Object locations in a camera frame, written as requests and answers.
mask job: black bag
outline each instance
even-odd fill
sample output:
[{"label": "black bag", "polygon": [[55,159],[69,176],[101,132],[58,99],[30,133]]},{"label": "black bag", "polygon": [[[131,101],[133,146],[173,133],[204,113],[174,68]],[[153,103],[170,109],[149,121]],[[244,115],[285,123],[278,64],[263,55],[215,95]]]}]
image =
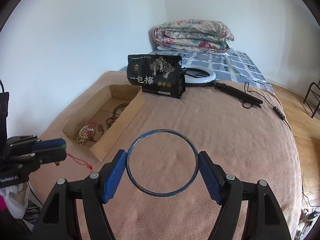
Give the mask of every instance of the black bag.
[{"label": "black bag", "polygon": [[181,56],[129,55],[127,77],[143,91],[180,98],[186,90]]}]

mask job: white wall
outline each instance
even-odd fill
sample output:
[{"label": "white wall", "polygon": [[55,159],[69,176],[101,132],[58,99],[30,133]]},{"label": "white wall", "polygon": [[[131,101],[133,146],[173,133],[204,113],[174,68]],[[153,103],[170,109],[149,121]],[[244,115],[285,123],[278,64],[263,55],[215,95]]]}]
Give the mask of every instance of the white wall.
[{"label": "white wall", "polygon": [[149,53],[164,0],[22,0],[0,33],[8,136],[38,134],[128,54]]},{"label": "white wall", "polygon": [[301,0],[164,0],[167,20],[218,20],[266,78],[305,94],[320,78],[320,27]]}]

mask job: wooden floor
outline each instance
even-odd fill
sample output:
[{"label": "wooden floor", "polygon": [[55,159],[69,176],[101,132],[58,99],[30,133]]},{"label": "wooden floor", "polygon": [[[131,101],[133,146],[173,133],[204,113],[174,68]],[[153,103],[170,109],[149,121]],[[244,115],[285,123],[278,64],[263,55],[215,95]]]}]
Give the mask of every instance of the wooden floor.
[{"label": "wooden floor", "polygon": [[[310,109],[303,104],[303,98],[287,89],[272,85],[275,94],[281,101],[287,121],[290,124],[296,141],[304,193],[311,205],[320,205],[320,118],[310,117]],[[304,198],[302,208],[307,208]]]}]

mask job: white cloth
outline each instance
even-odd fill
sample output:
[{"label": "white cloth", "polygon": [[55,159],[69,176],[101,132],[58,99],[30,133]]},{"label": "white cloth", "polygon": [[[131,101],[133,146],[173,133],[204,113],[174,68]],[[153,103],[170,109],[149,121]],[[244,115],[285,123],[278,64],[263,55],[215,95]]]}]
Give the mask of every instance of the white cloth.
[{"label": "white cloth", "polygon": [[3,197],[5,204],[11,215],[16,219],[22,219],[28,206],[30,189],[24,187],[24,183],[18,185],[0,188],[0,196]]}]

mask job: pink cloth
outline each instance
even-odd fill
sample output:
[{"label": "pink cloth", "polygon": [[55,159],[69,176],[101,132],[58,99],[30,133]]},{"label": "pink cloth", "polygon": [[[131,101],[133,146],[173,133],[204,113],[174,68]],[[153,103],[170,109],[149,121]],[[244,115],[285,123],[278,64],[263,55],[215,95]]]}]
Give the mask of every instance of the pink cloth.
[{"label": "pink cloth", "polygon": [[[240,83],[225,83],[243,89]],[[128,150],[142,133],[159,128],[176,130],[187,136],[199,152],[206,151],[226,173],[253,183],[265,179],[294,236],[302,200],[299,157],[292,133],[270,105],[264,102],[262,109],[244,109],[236,98],[212,87],[187,88],[180,100],[143,93],[144,106],[105,160],[99,162],[89,150],[70,142],[61,130],[76,110],[109,84],[128,84],[126,73],[103,74],[52,122],[41,139],[64,138],[69,153],[86,160],[94,171],[99,171],[104,163],[112,160],[118,149]],[[256,87],[250,89],[259,91],[282,109],[274,95]],[[185,141],[175,135],[157,134],[137,144],[130,164],[133,176],[142,186],[168,192],[190,179],[195,160]],[[43,165],[30,177],[36,193],[44,201],[59,178],[73,181],[89,174],[85,166],[68,157],[58,167],[54,163]],[[83,239],[90,239],[82,203],[77,203]],[[234,239],[241,238],[246,206],[243,202]],[[139,191],[125,172],[115,197],[104,207],[118,240],[207,239],[220,209],[210,199],[200,173],[181,194],[157,198]]]},{"label": "pink cloth", "polygon": [[5,204],[3,197],[0,196],[0,211],[4,211],[6,209],[8,209],[7,205]]}]

